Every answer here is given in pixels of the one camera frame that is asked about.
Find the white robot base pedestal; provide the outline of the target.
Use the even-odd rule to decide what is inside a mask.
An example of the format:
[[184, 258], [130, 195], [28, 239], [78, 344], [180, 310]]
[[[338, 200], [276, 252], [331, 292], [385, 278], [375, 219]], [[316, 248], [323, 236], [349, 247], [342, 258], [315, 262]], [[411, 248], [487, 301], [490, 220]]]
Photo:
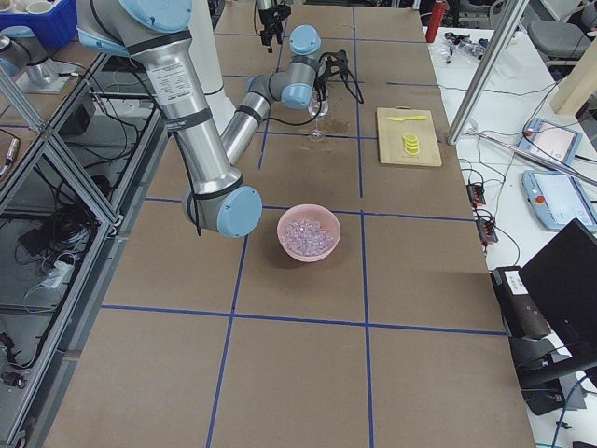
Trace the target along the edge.
[[192, 42], [189, 56], [211, 108], [216, 128], [219, 133], [223, 133], [236, 107], [225, 92], [208, 2], [195, 0], [191, 5], [188, 29], [192, 35]]

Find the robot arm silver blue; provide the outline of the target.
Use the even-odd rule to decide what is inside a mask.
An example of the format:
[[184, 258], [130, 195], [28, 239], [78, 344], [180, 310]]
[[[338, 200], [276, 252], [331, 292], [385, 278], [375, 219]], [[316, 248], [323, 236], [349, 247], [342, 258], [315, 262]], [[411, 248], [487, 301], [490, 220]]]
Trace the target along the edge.
[[286, 1], [256, 0], [254, 7], [254, 31], [268, 53], [272, 53], [272, 40], [282, 45], [284, 22], [291, 14]]
[[252, 232], [262, 200], [243, 183], [237, 161], [274, 103], [305, 109], [326, 78], [346, 73], [345, 52], [322, 51], [316, 30], [300, 25], [289, 37], [287, 69], [250, 79], [243, 101], [231, 108], [206, 2], [79, 1], [76, 13], [82, 45], [145, 68], [186, 165], [188, 220], [198, 231], [230, 238]]

